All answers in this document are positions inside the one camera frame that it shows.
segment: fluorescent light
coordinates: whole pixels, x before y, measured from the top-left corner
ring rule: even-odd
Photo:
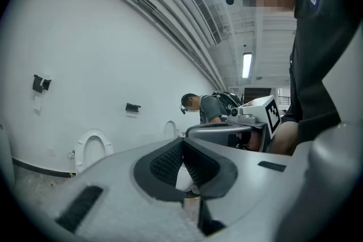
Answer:
[[[251,63],[252,63],[252,54],[251,53],[243,54],[242,78],[244,79],[248,78],[248,75],[250,74]]]

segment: air conditioning vent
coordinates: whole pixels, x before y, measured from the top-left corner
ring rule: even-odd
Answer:
[[[217,25],[204,0],[182,0],[197,21],[210,45],[218,45],[222,39]]]

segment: floor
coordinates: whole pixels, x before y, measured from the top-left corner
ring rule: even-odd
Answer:
[[[14,193],[34,206],[43,205],[47,195],[63,184],[67,178],[42,175],[14,165]]]

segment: black wall-mounted holder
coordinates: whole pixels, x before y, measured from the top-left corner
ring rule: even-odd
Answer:
[[[34,75],[33,90],[42,93],[43,90],[49,90],[49,85],[52,80],[43,80],[42,77]]]
[[[139,106],[139,105],[133,105],[133,104],[130,104],[130,103],[126,104],[126,111],[138,112],[139,108],[141,108],[141,106]]]

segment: white toilet seat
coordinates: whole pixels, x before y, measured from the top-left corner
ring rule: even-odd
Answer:
[[[92,137],[96,136],[98,137],[105,149],[106,156],[113,154],[113,147],[111,142],[107,139],[105,134],[97,128],[89,129],[82,135],[82,137],[77,141],[75,145],[75,151],[74,151],[74,157],[75,157],[75,168],[76,173],[82,172],[85,167],[84,158],[85,158],[85,146],[87,144],[87,141]]]

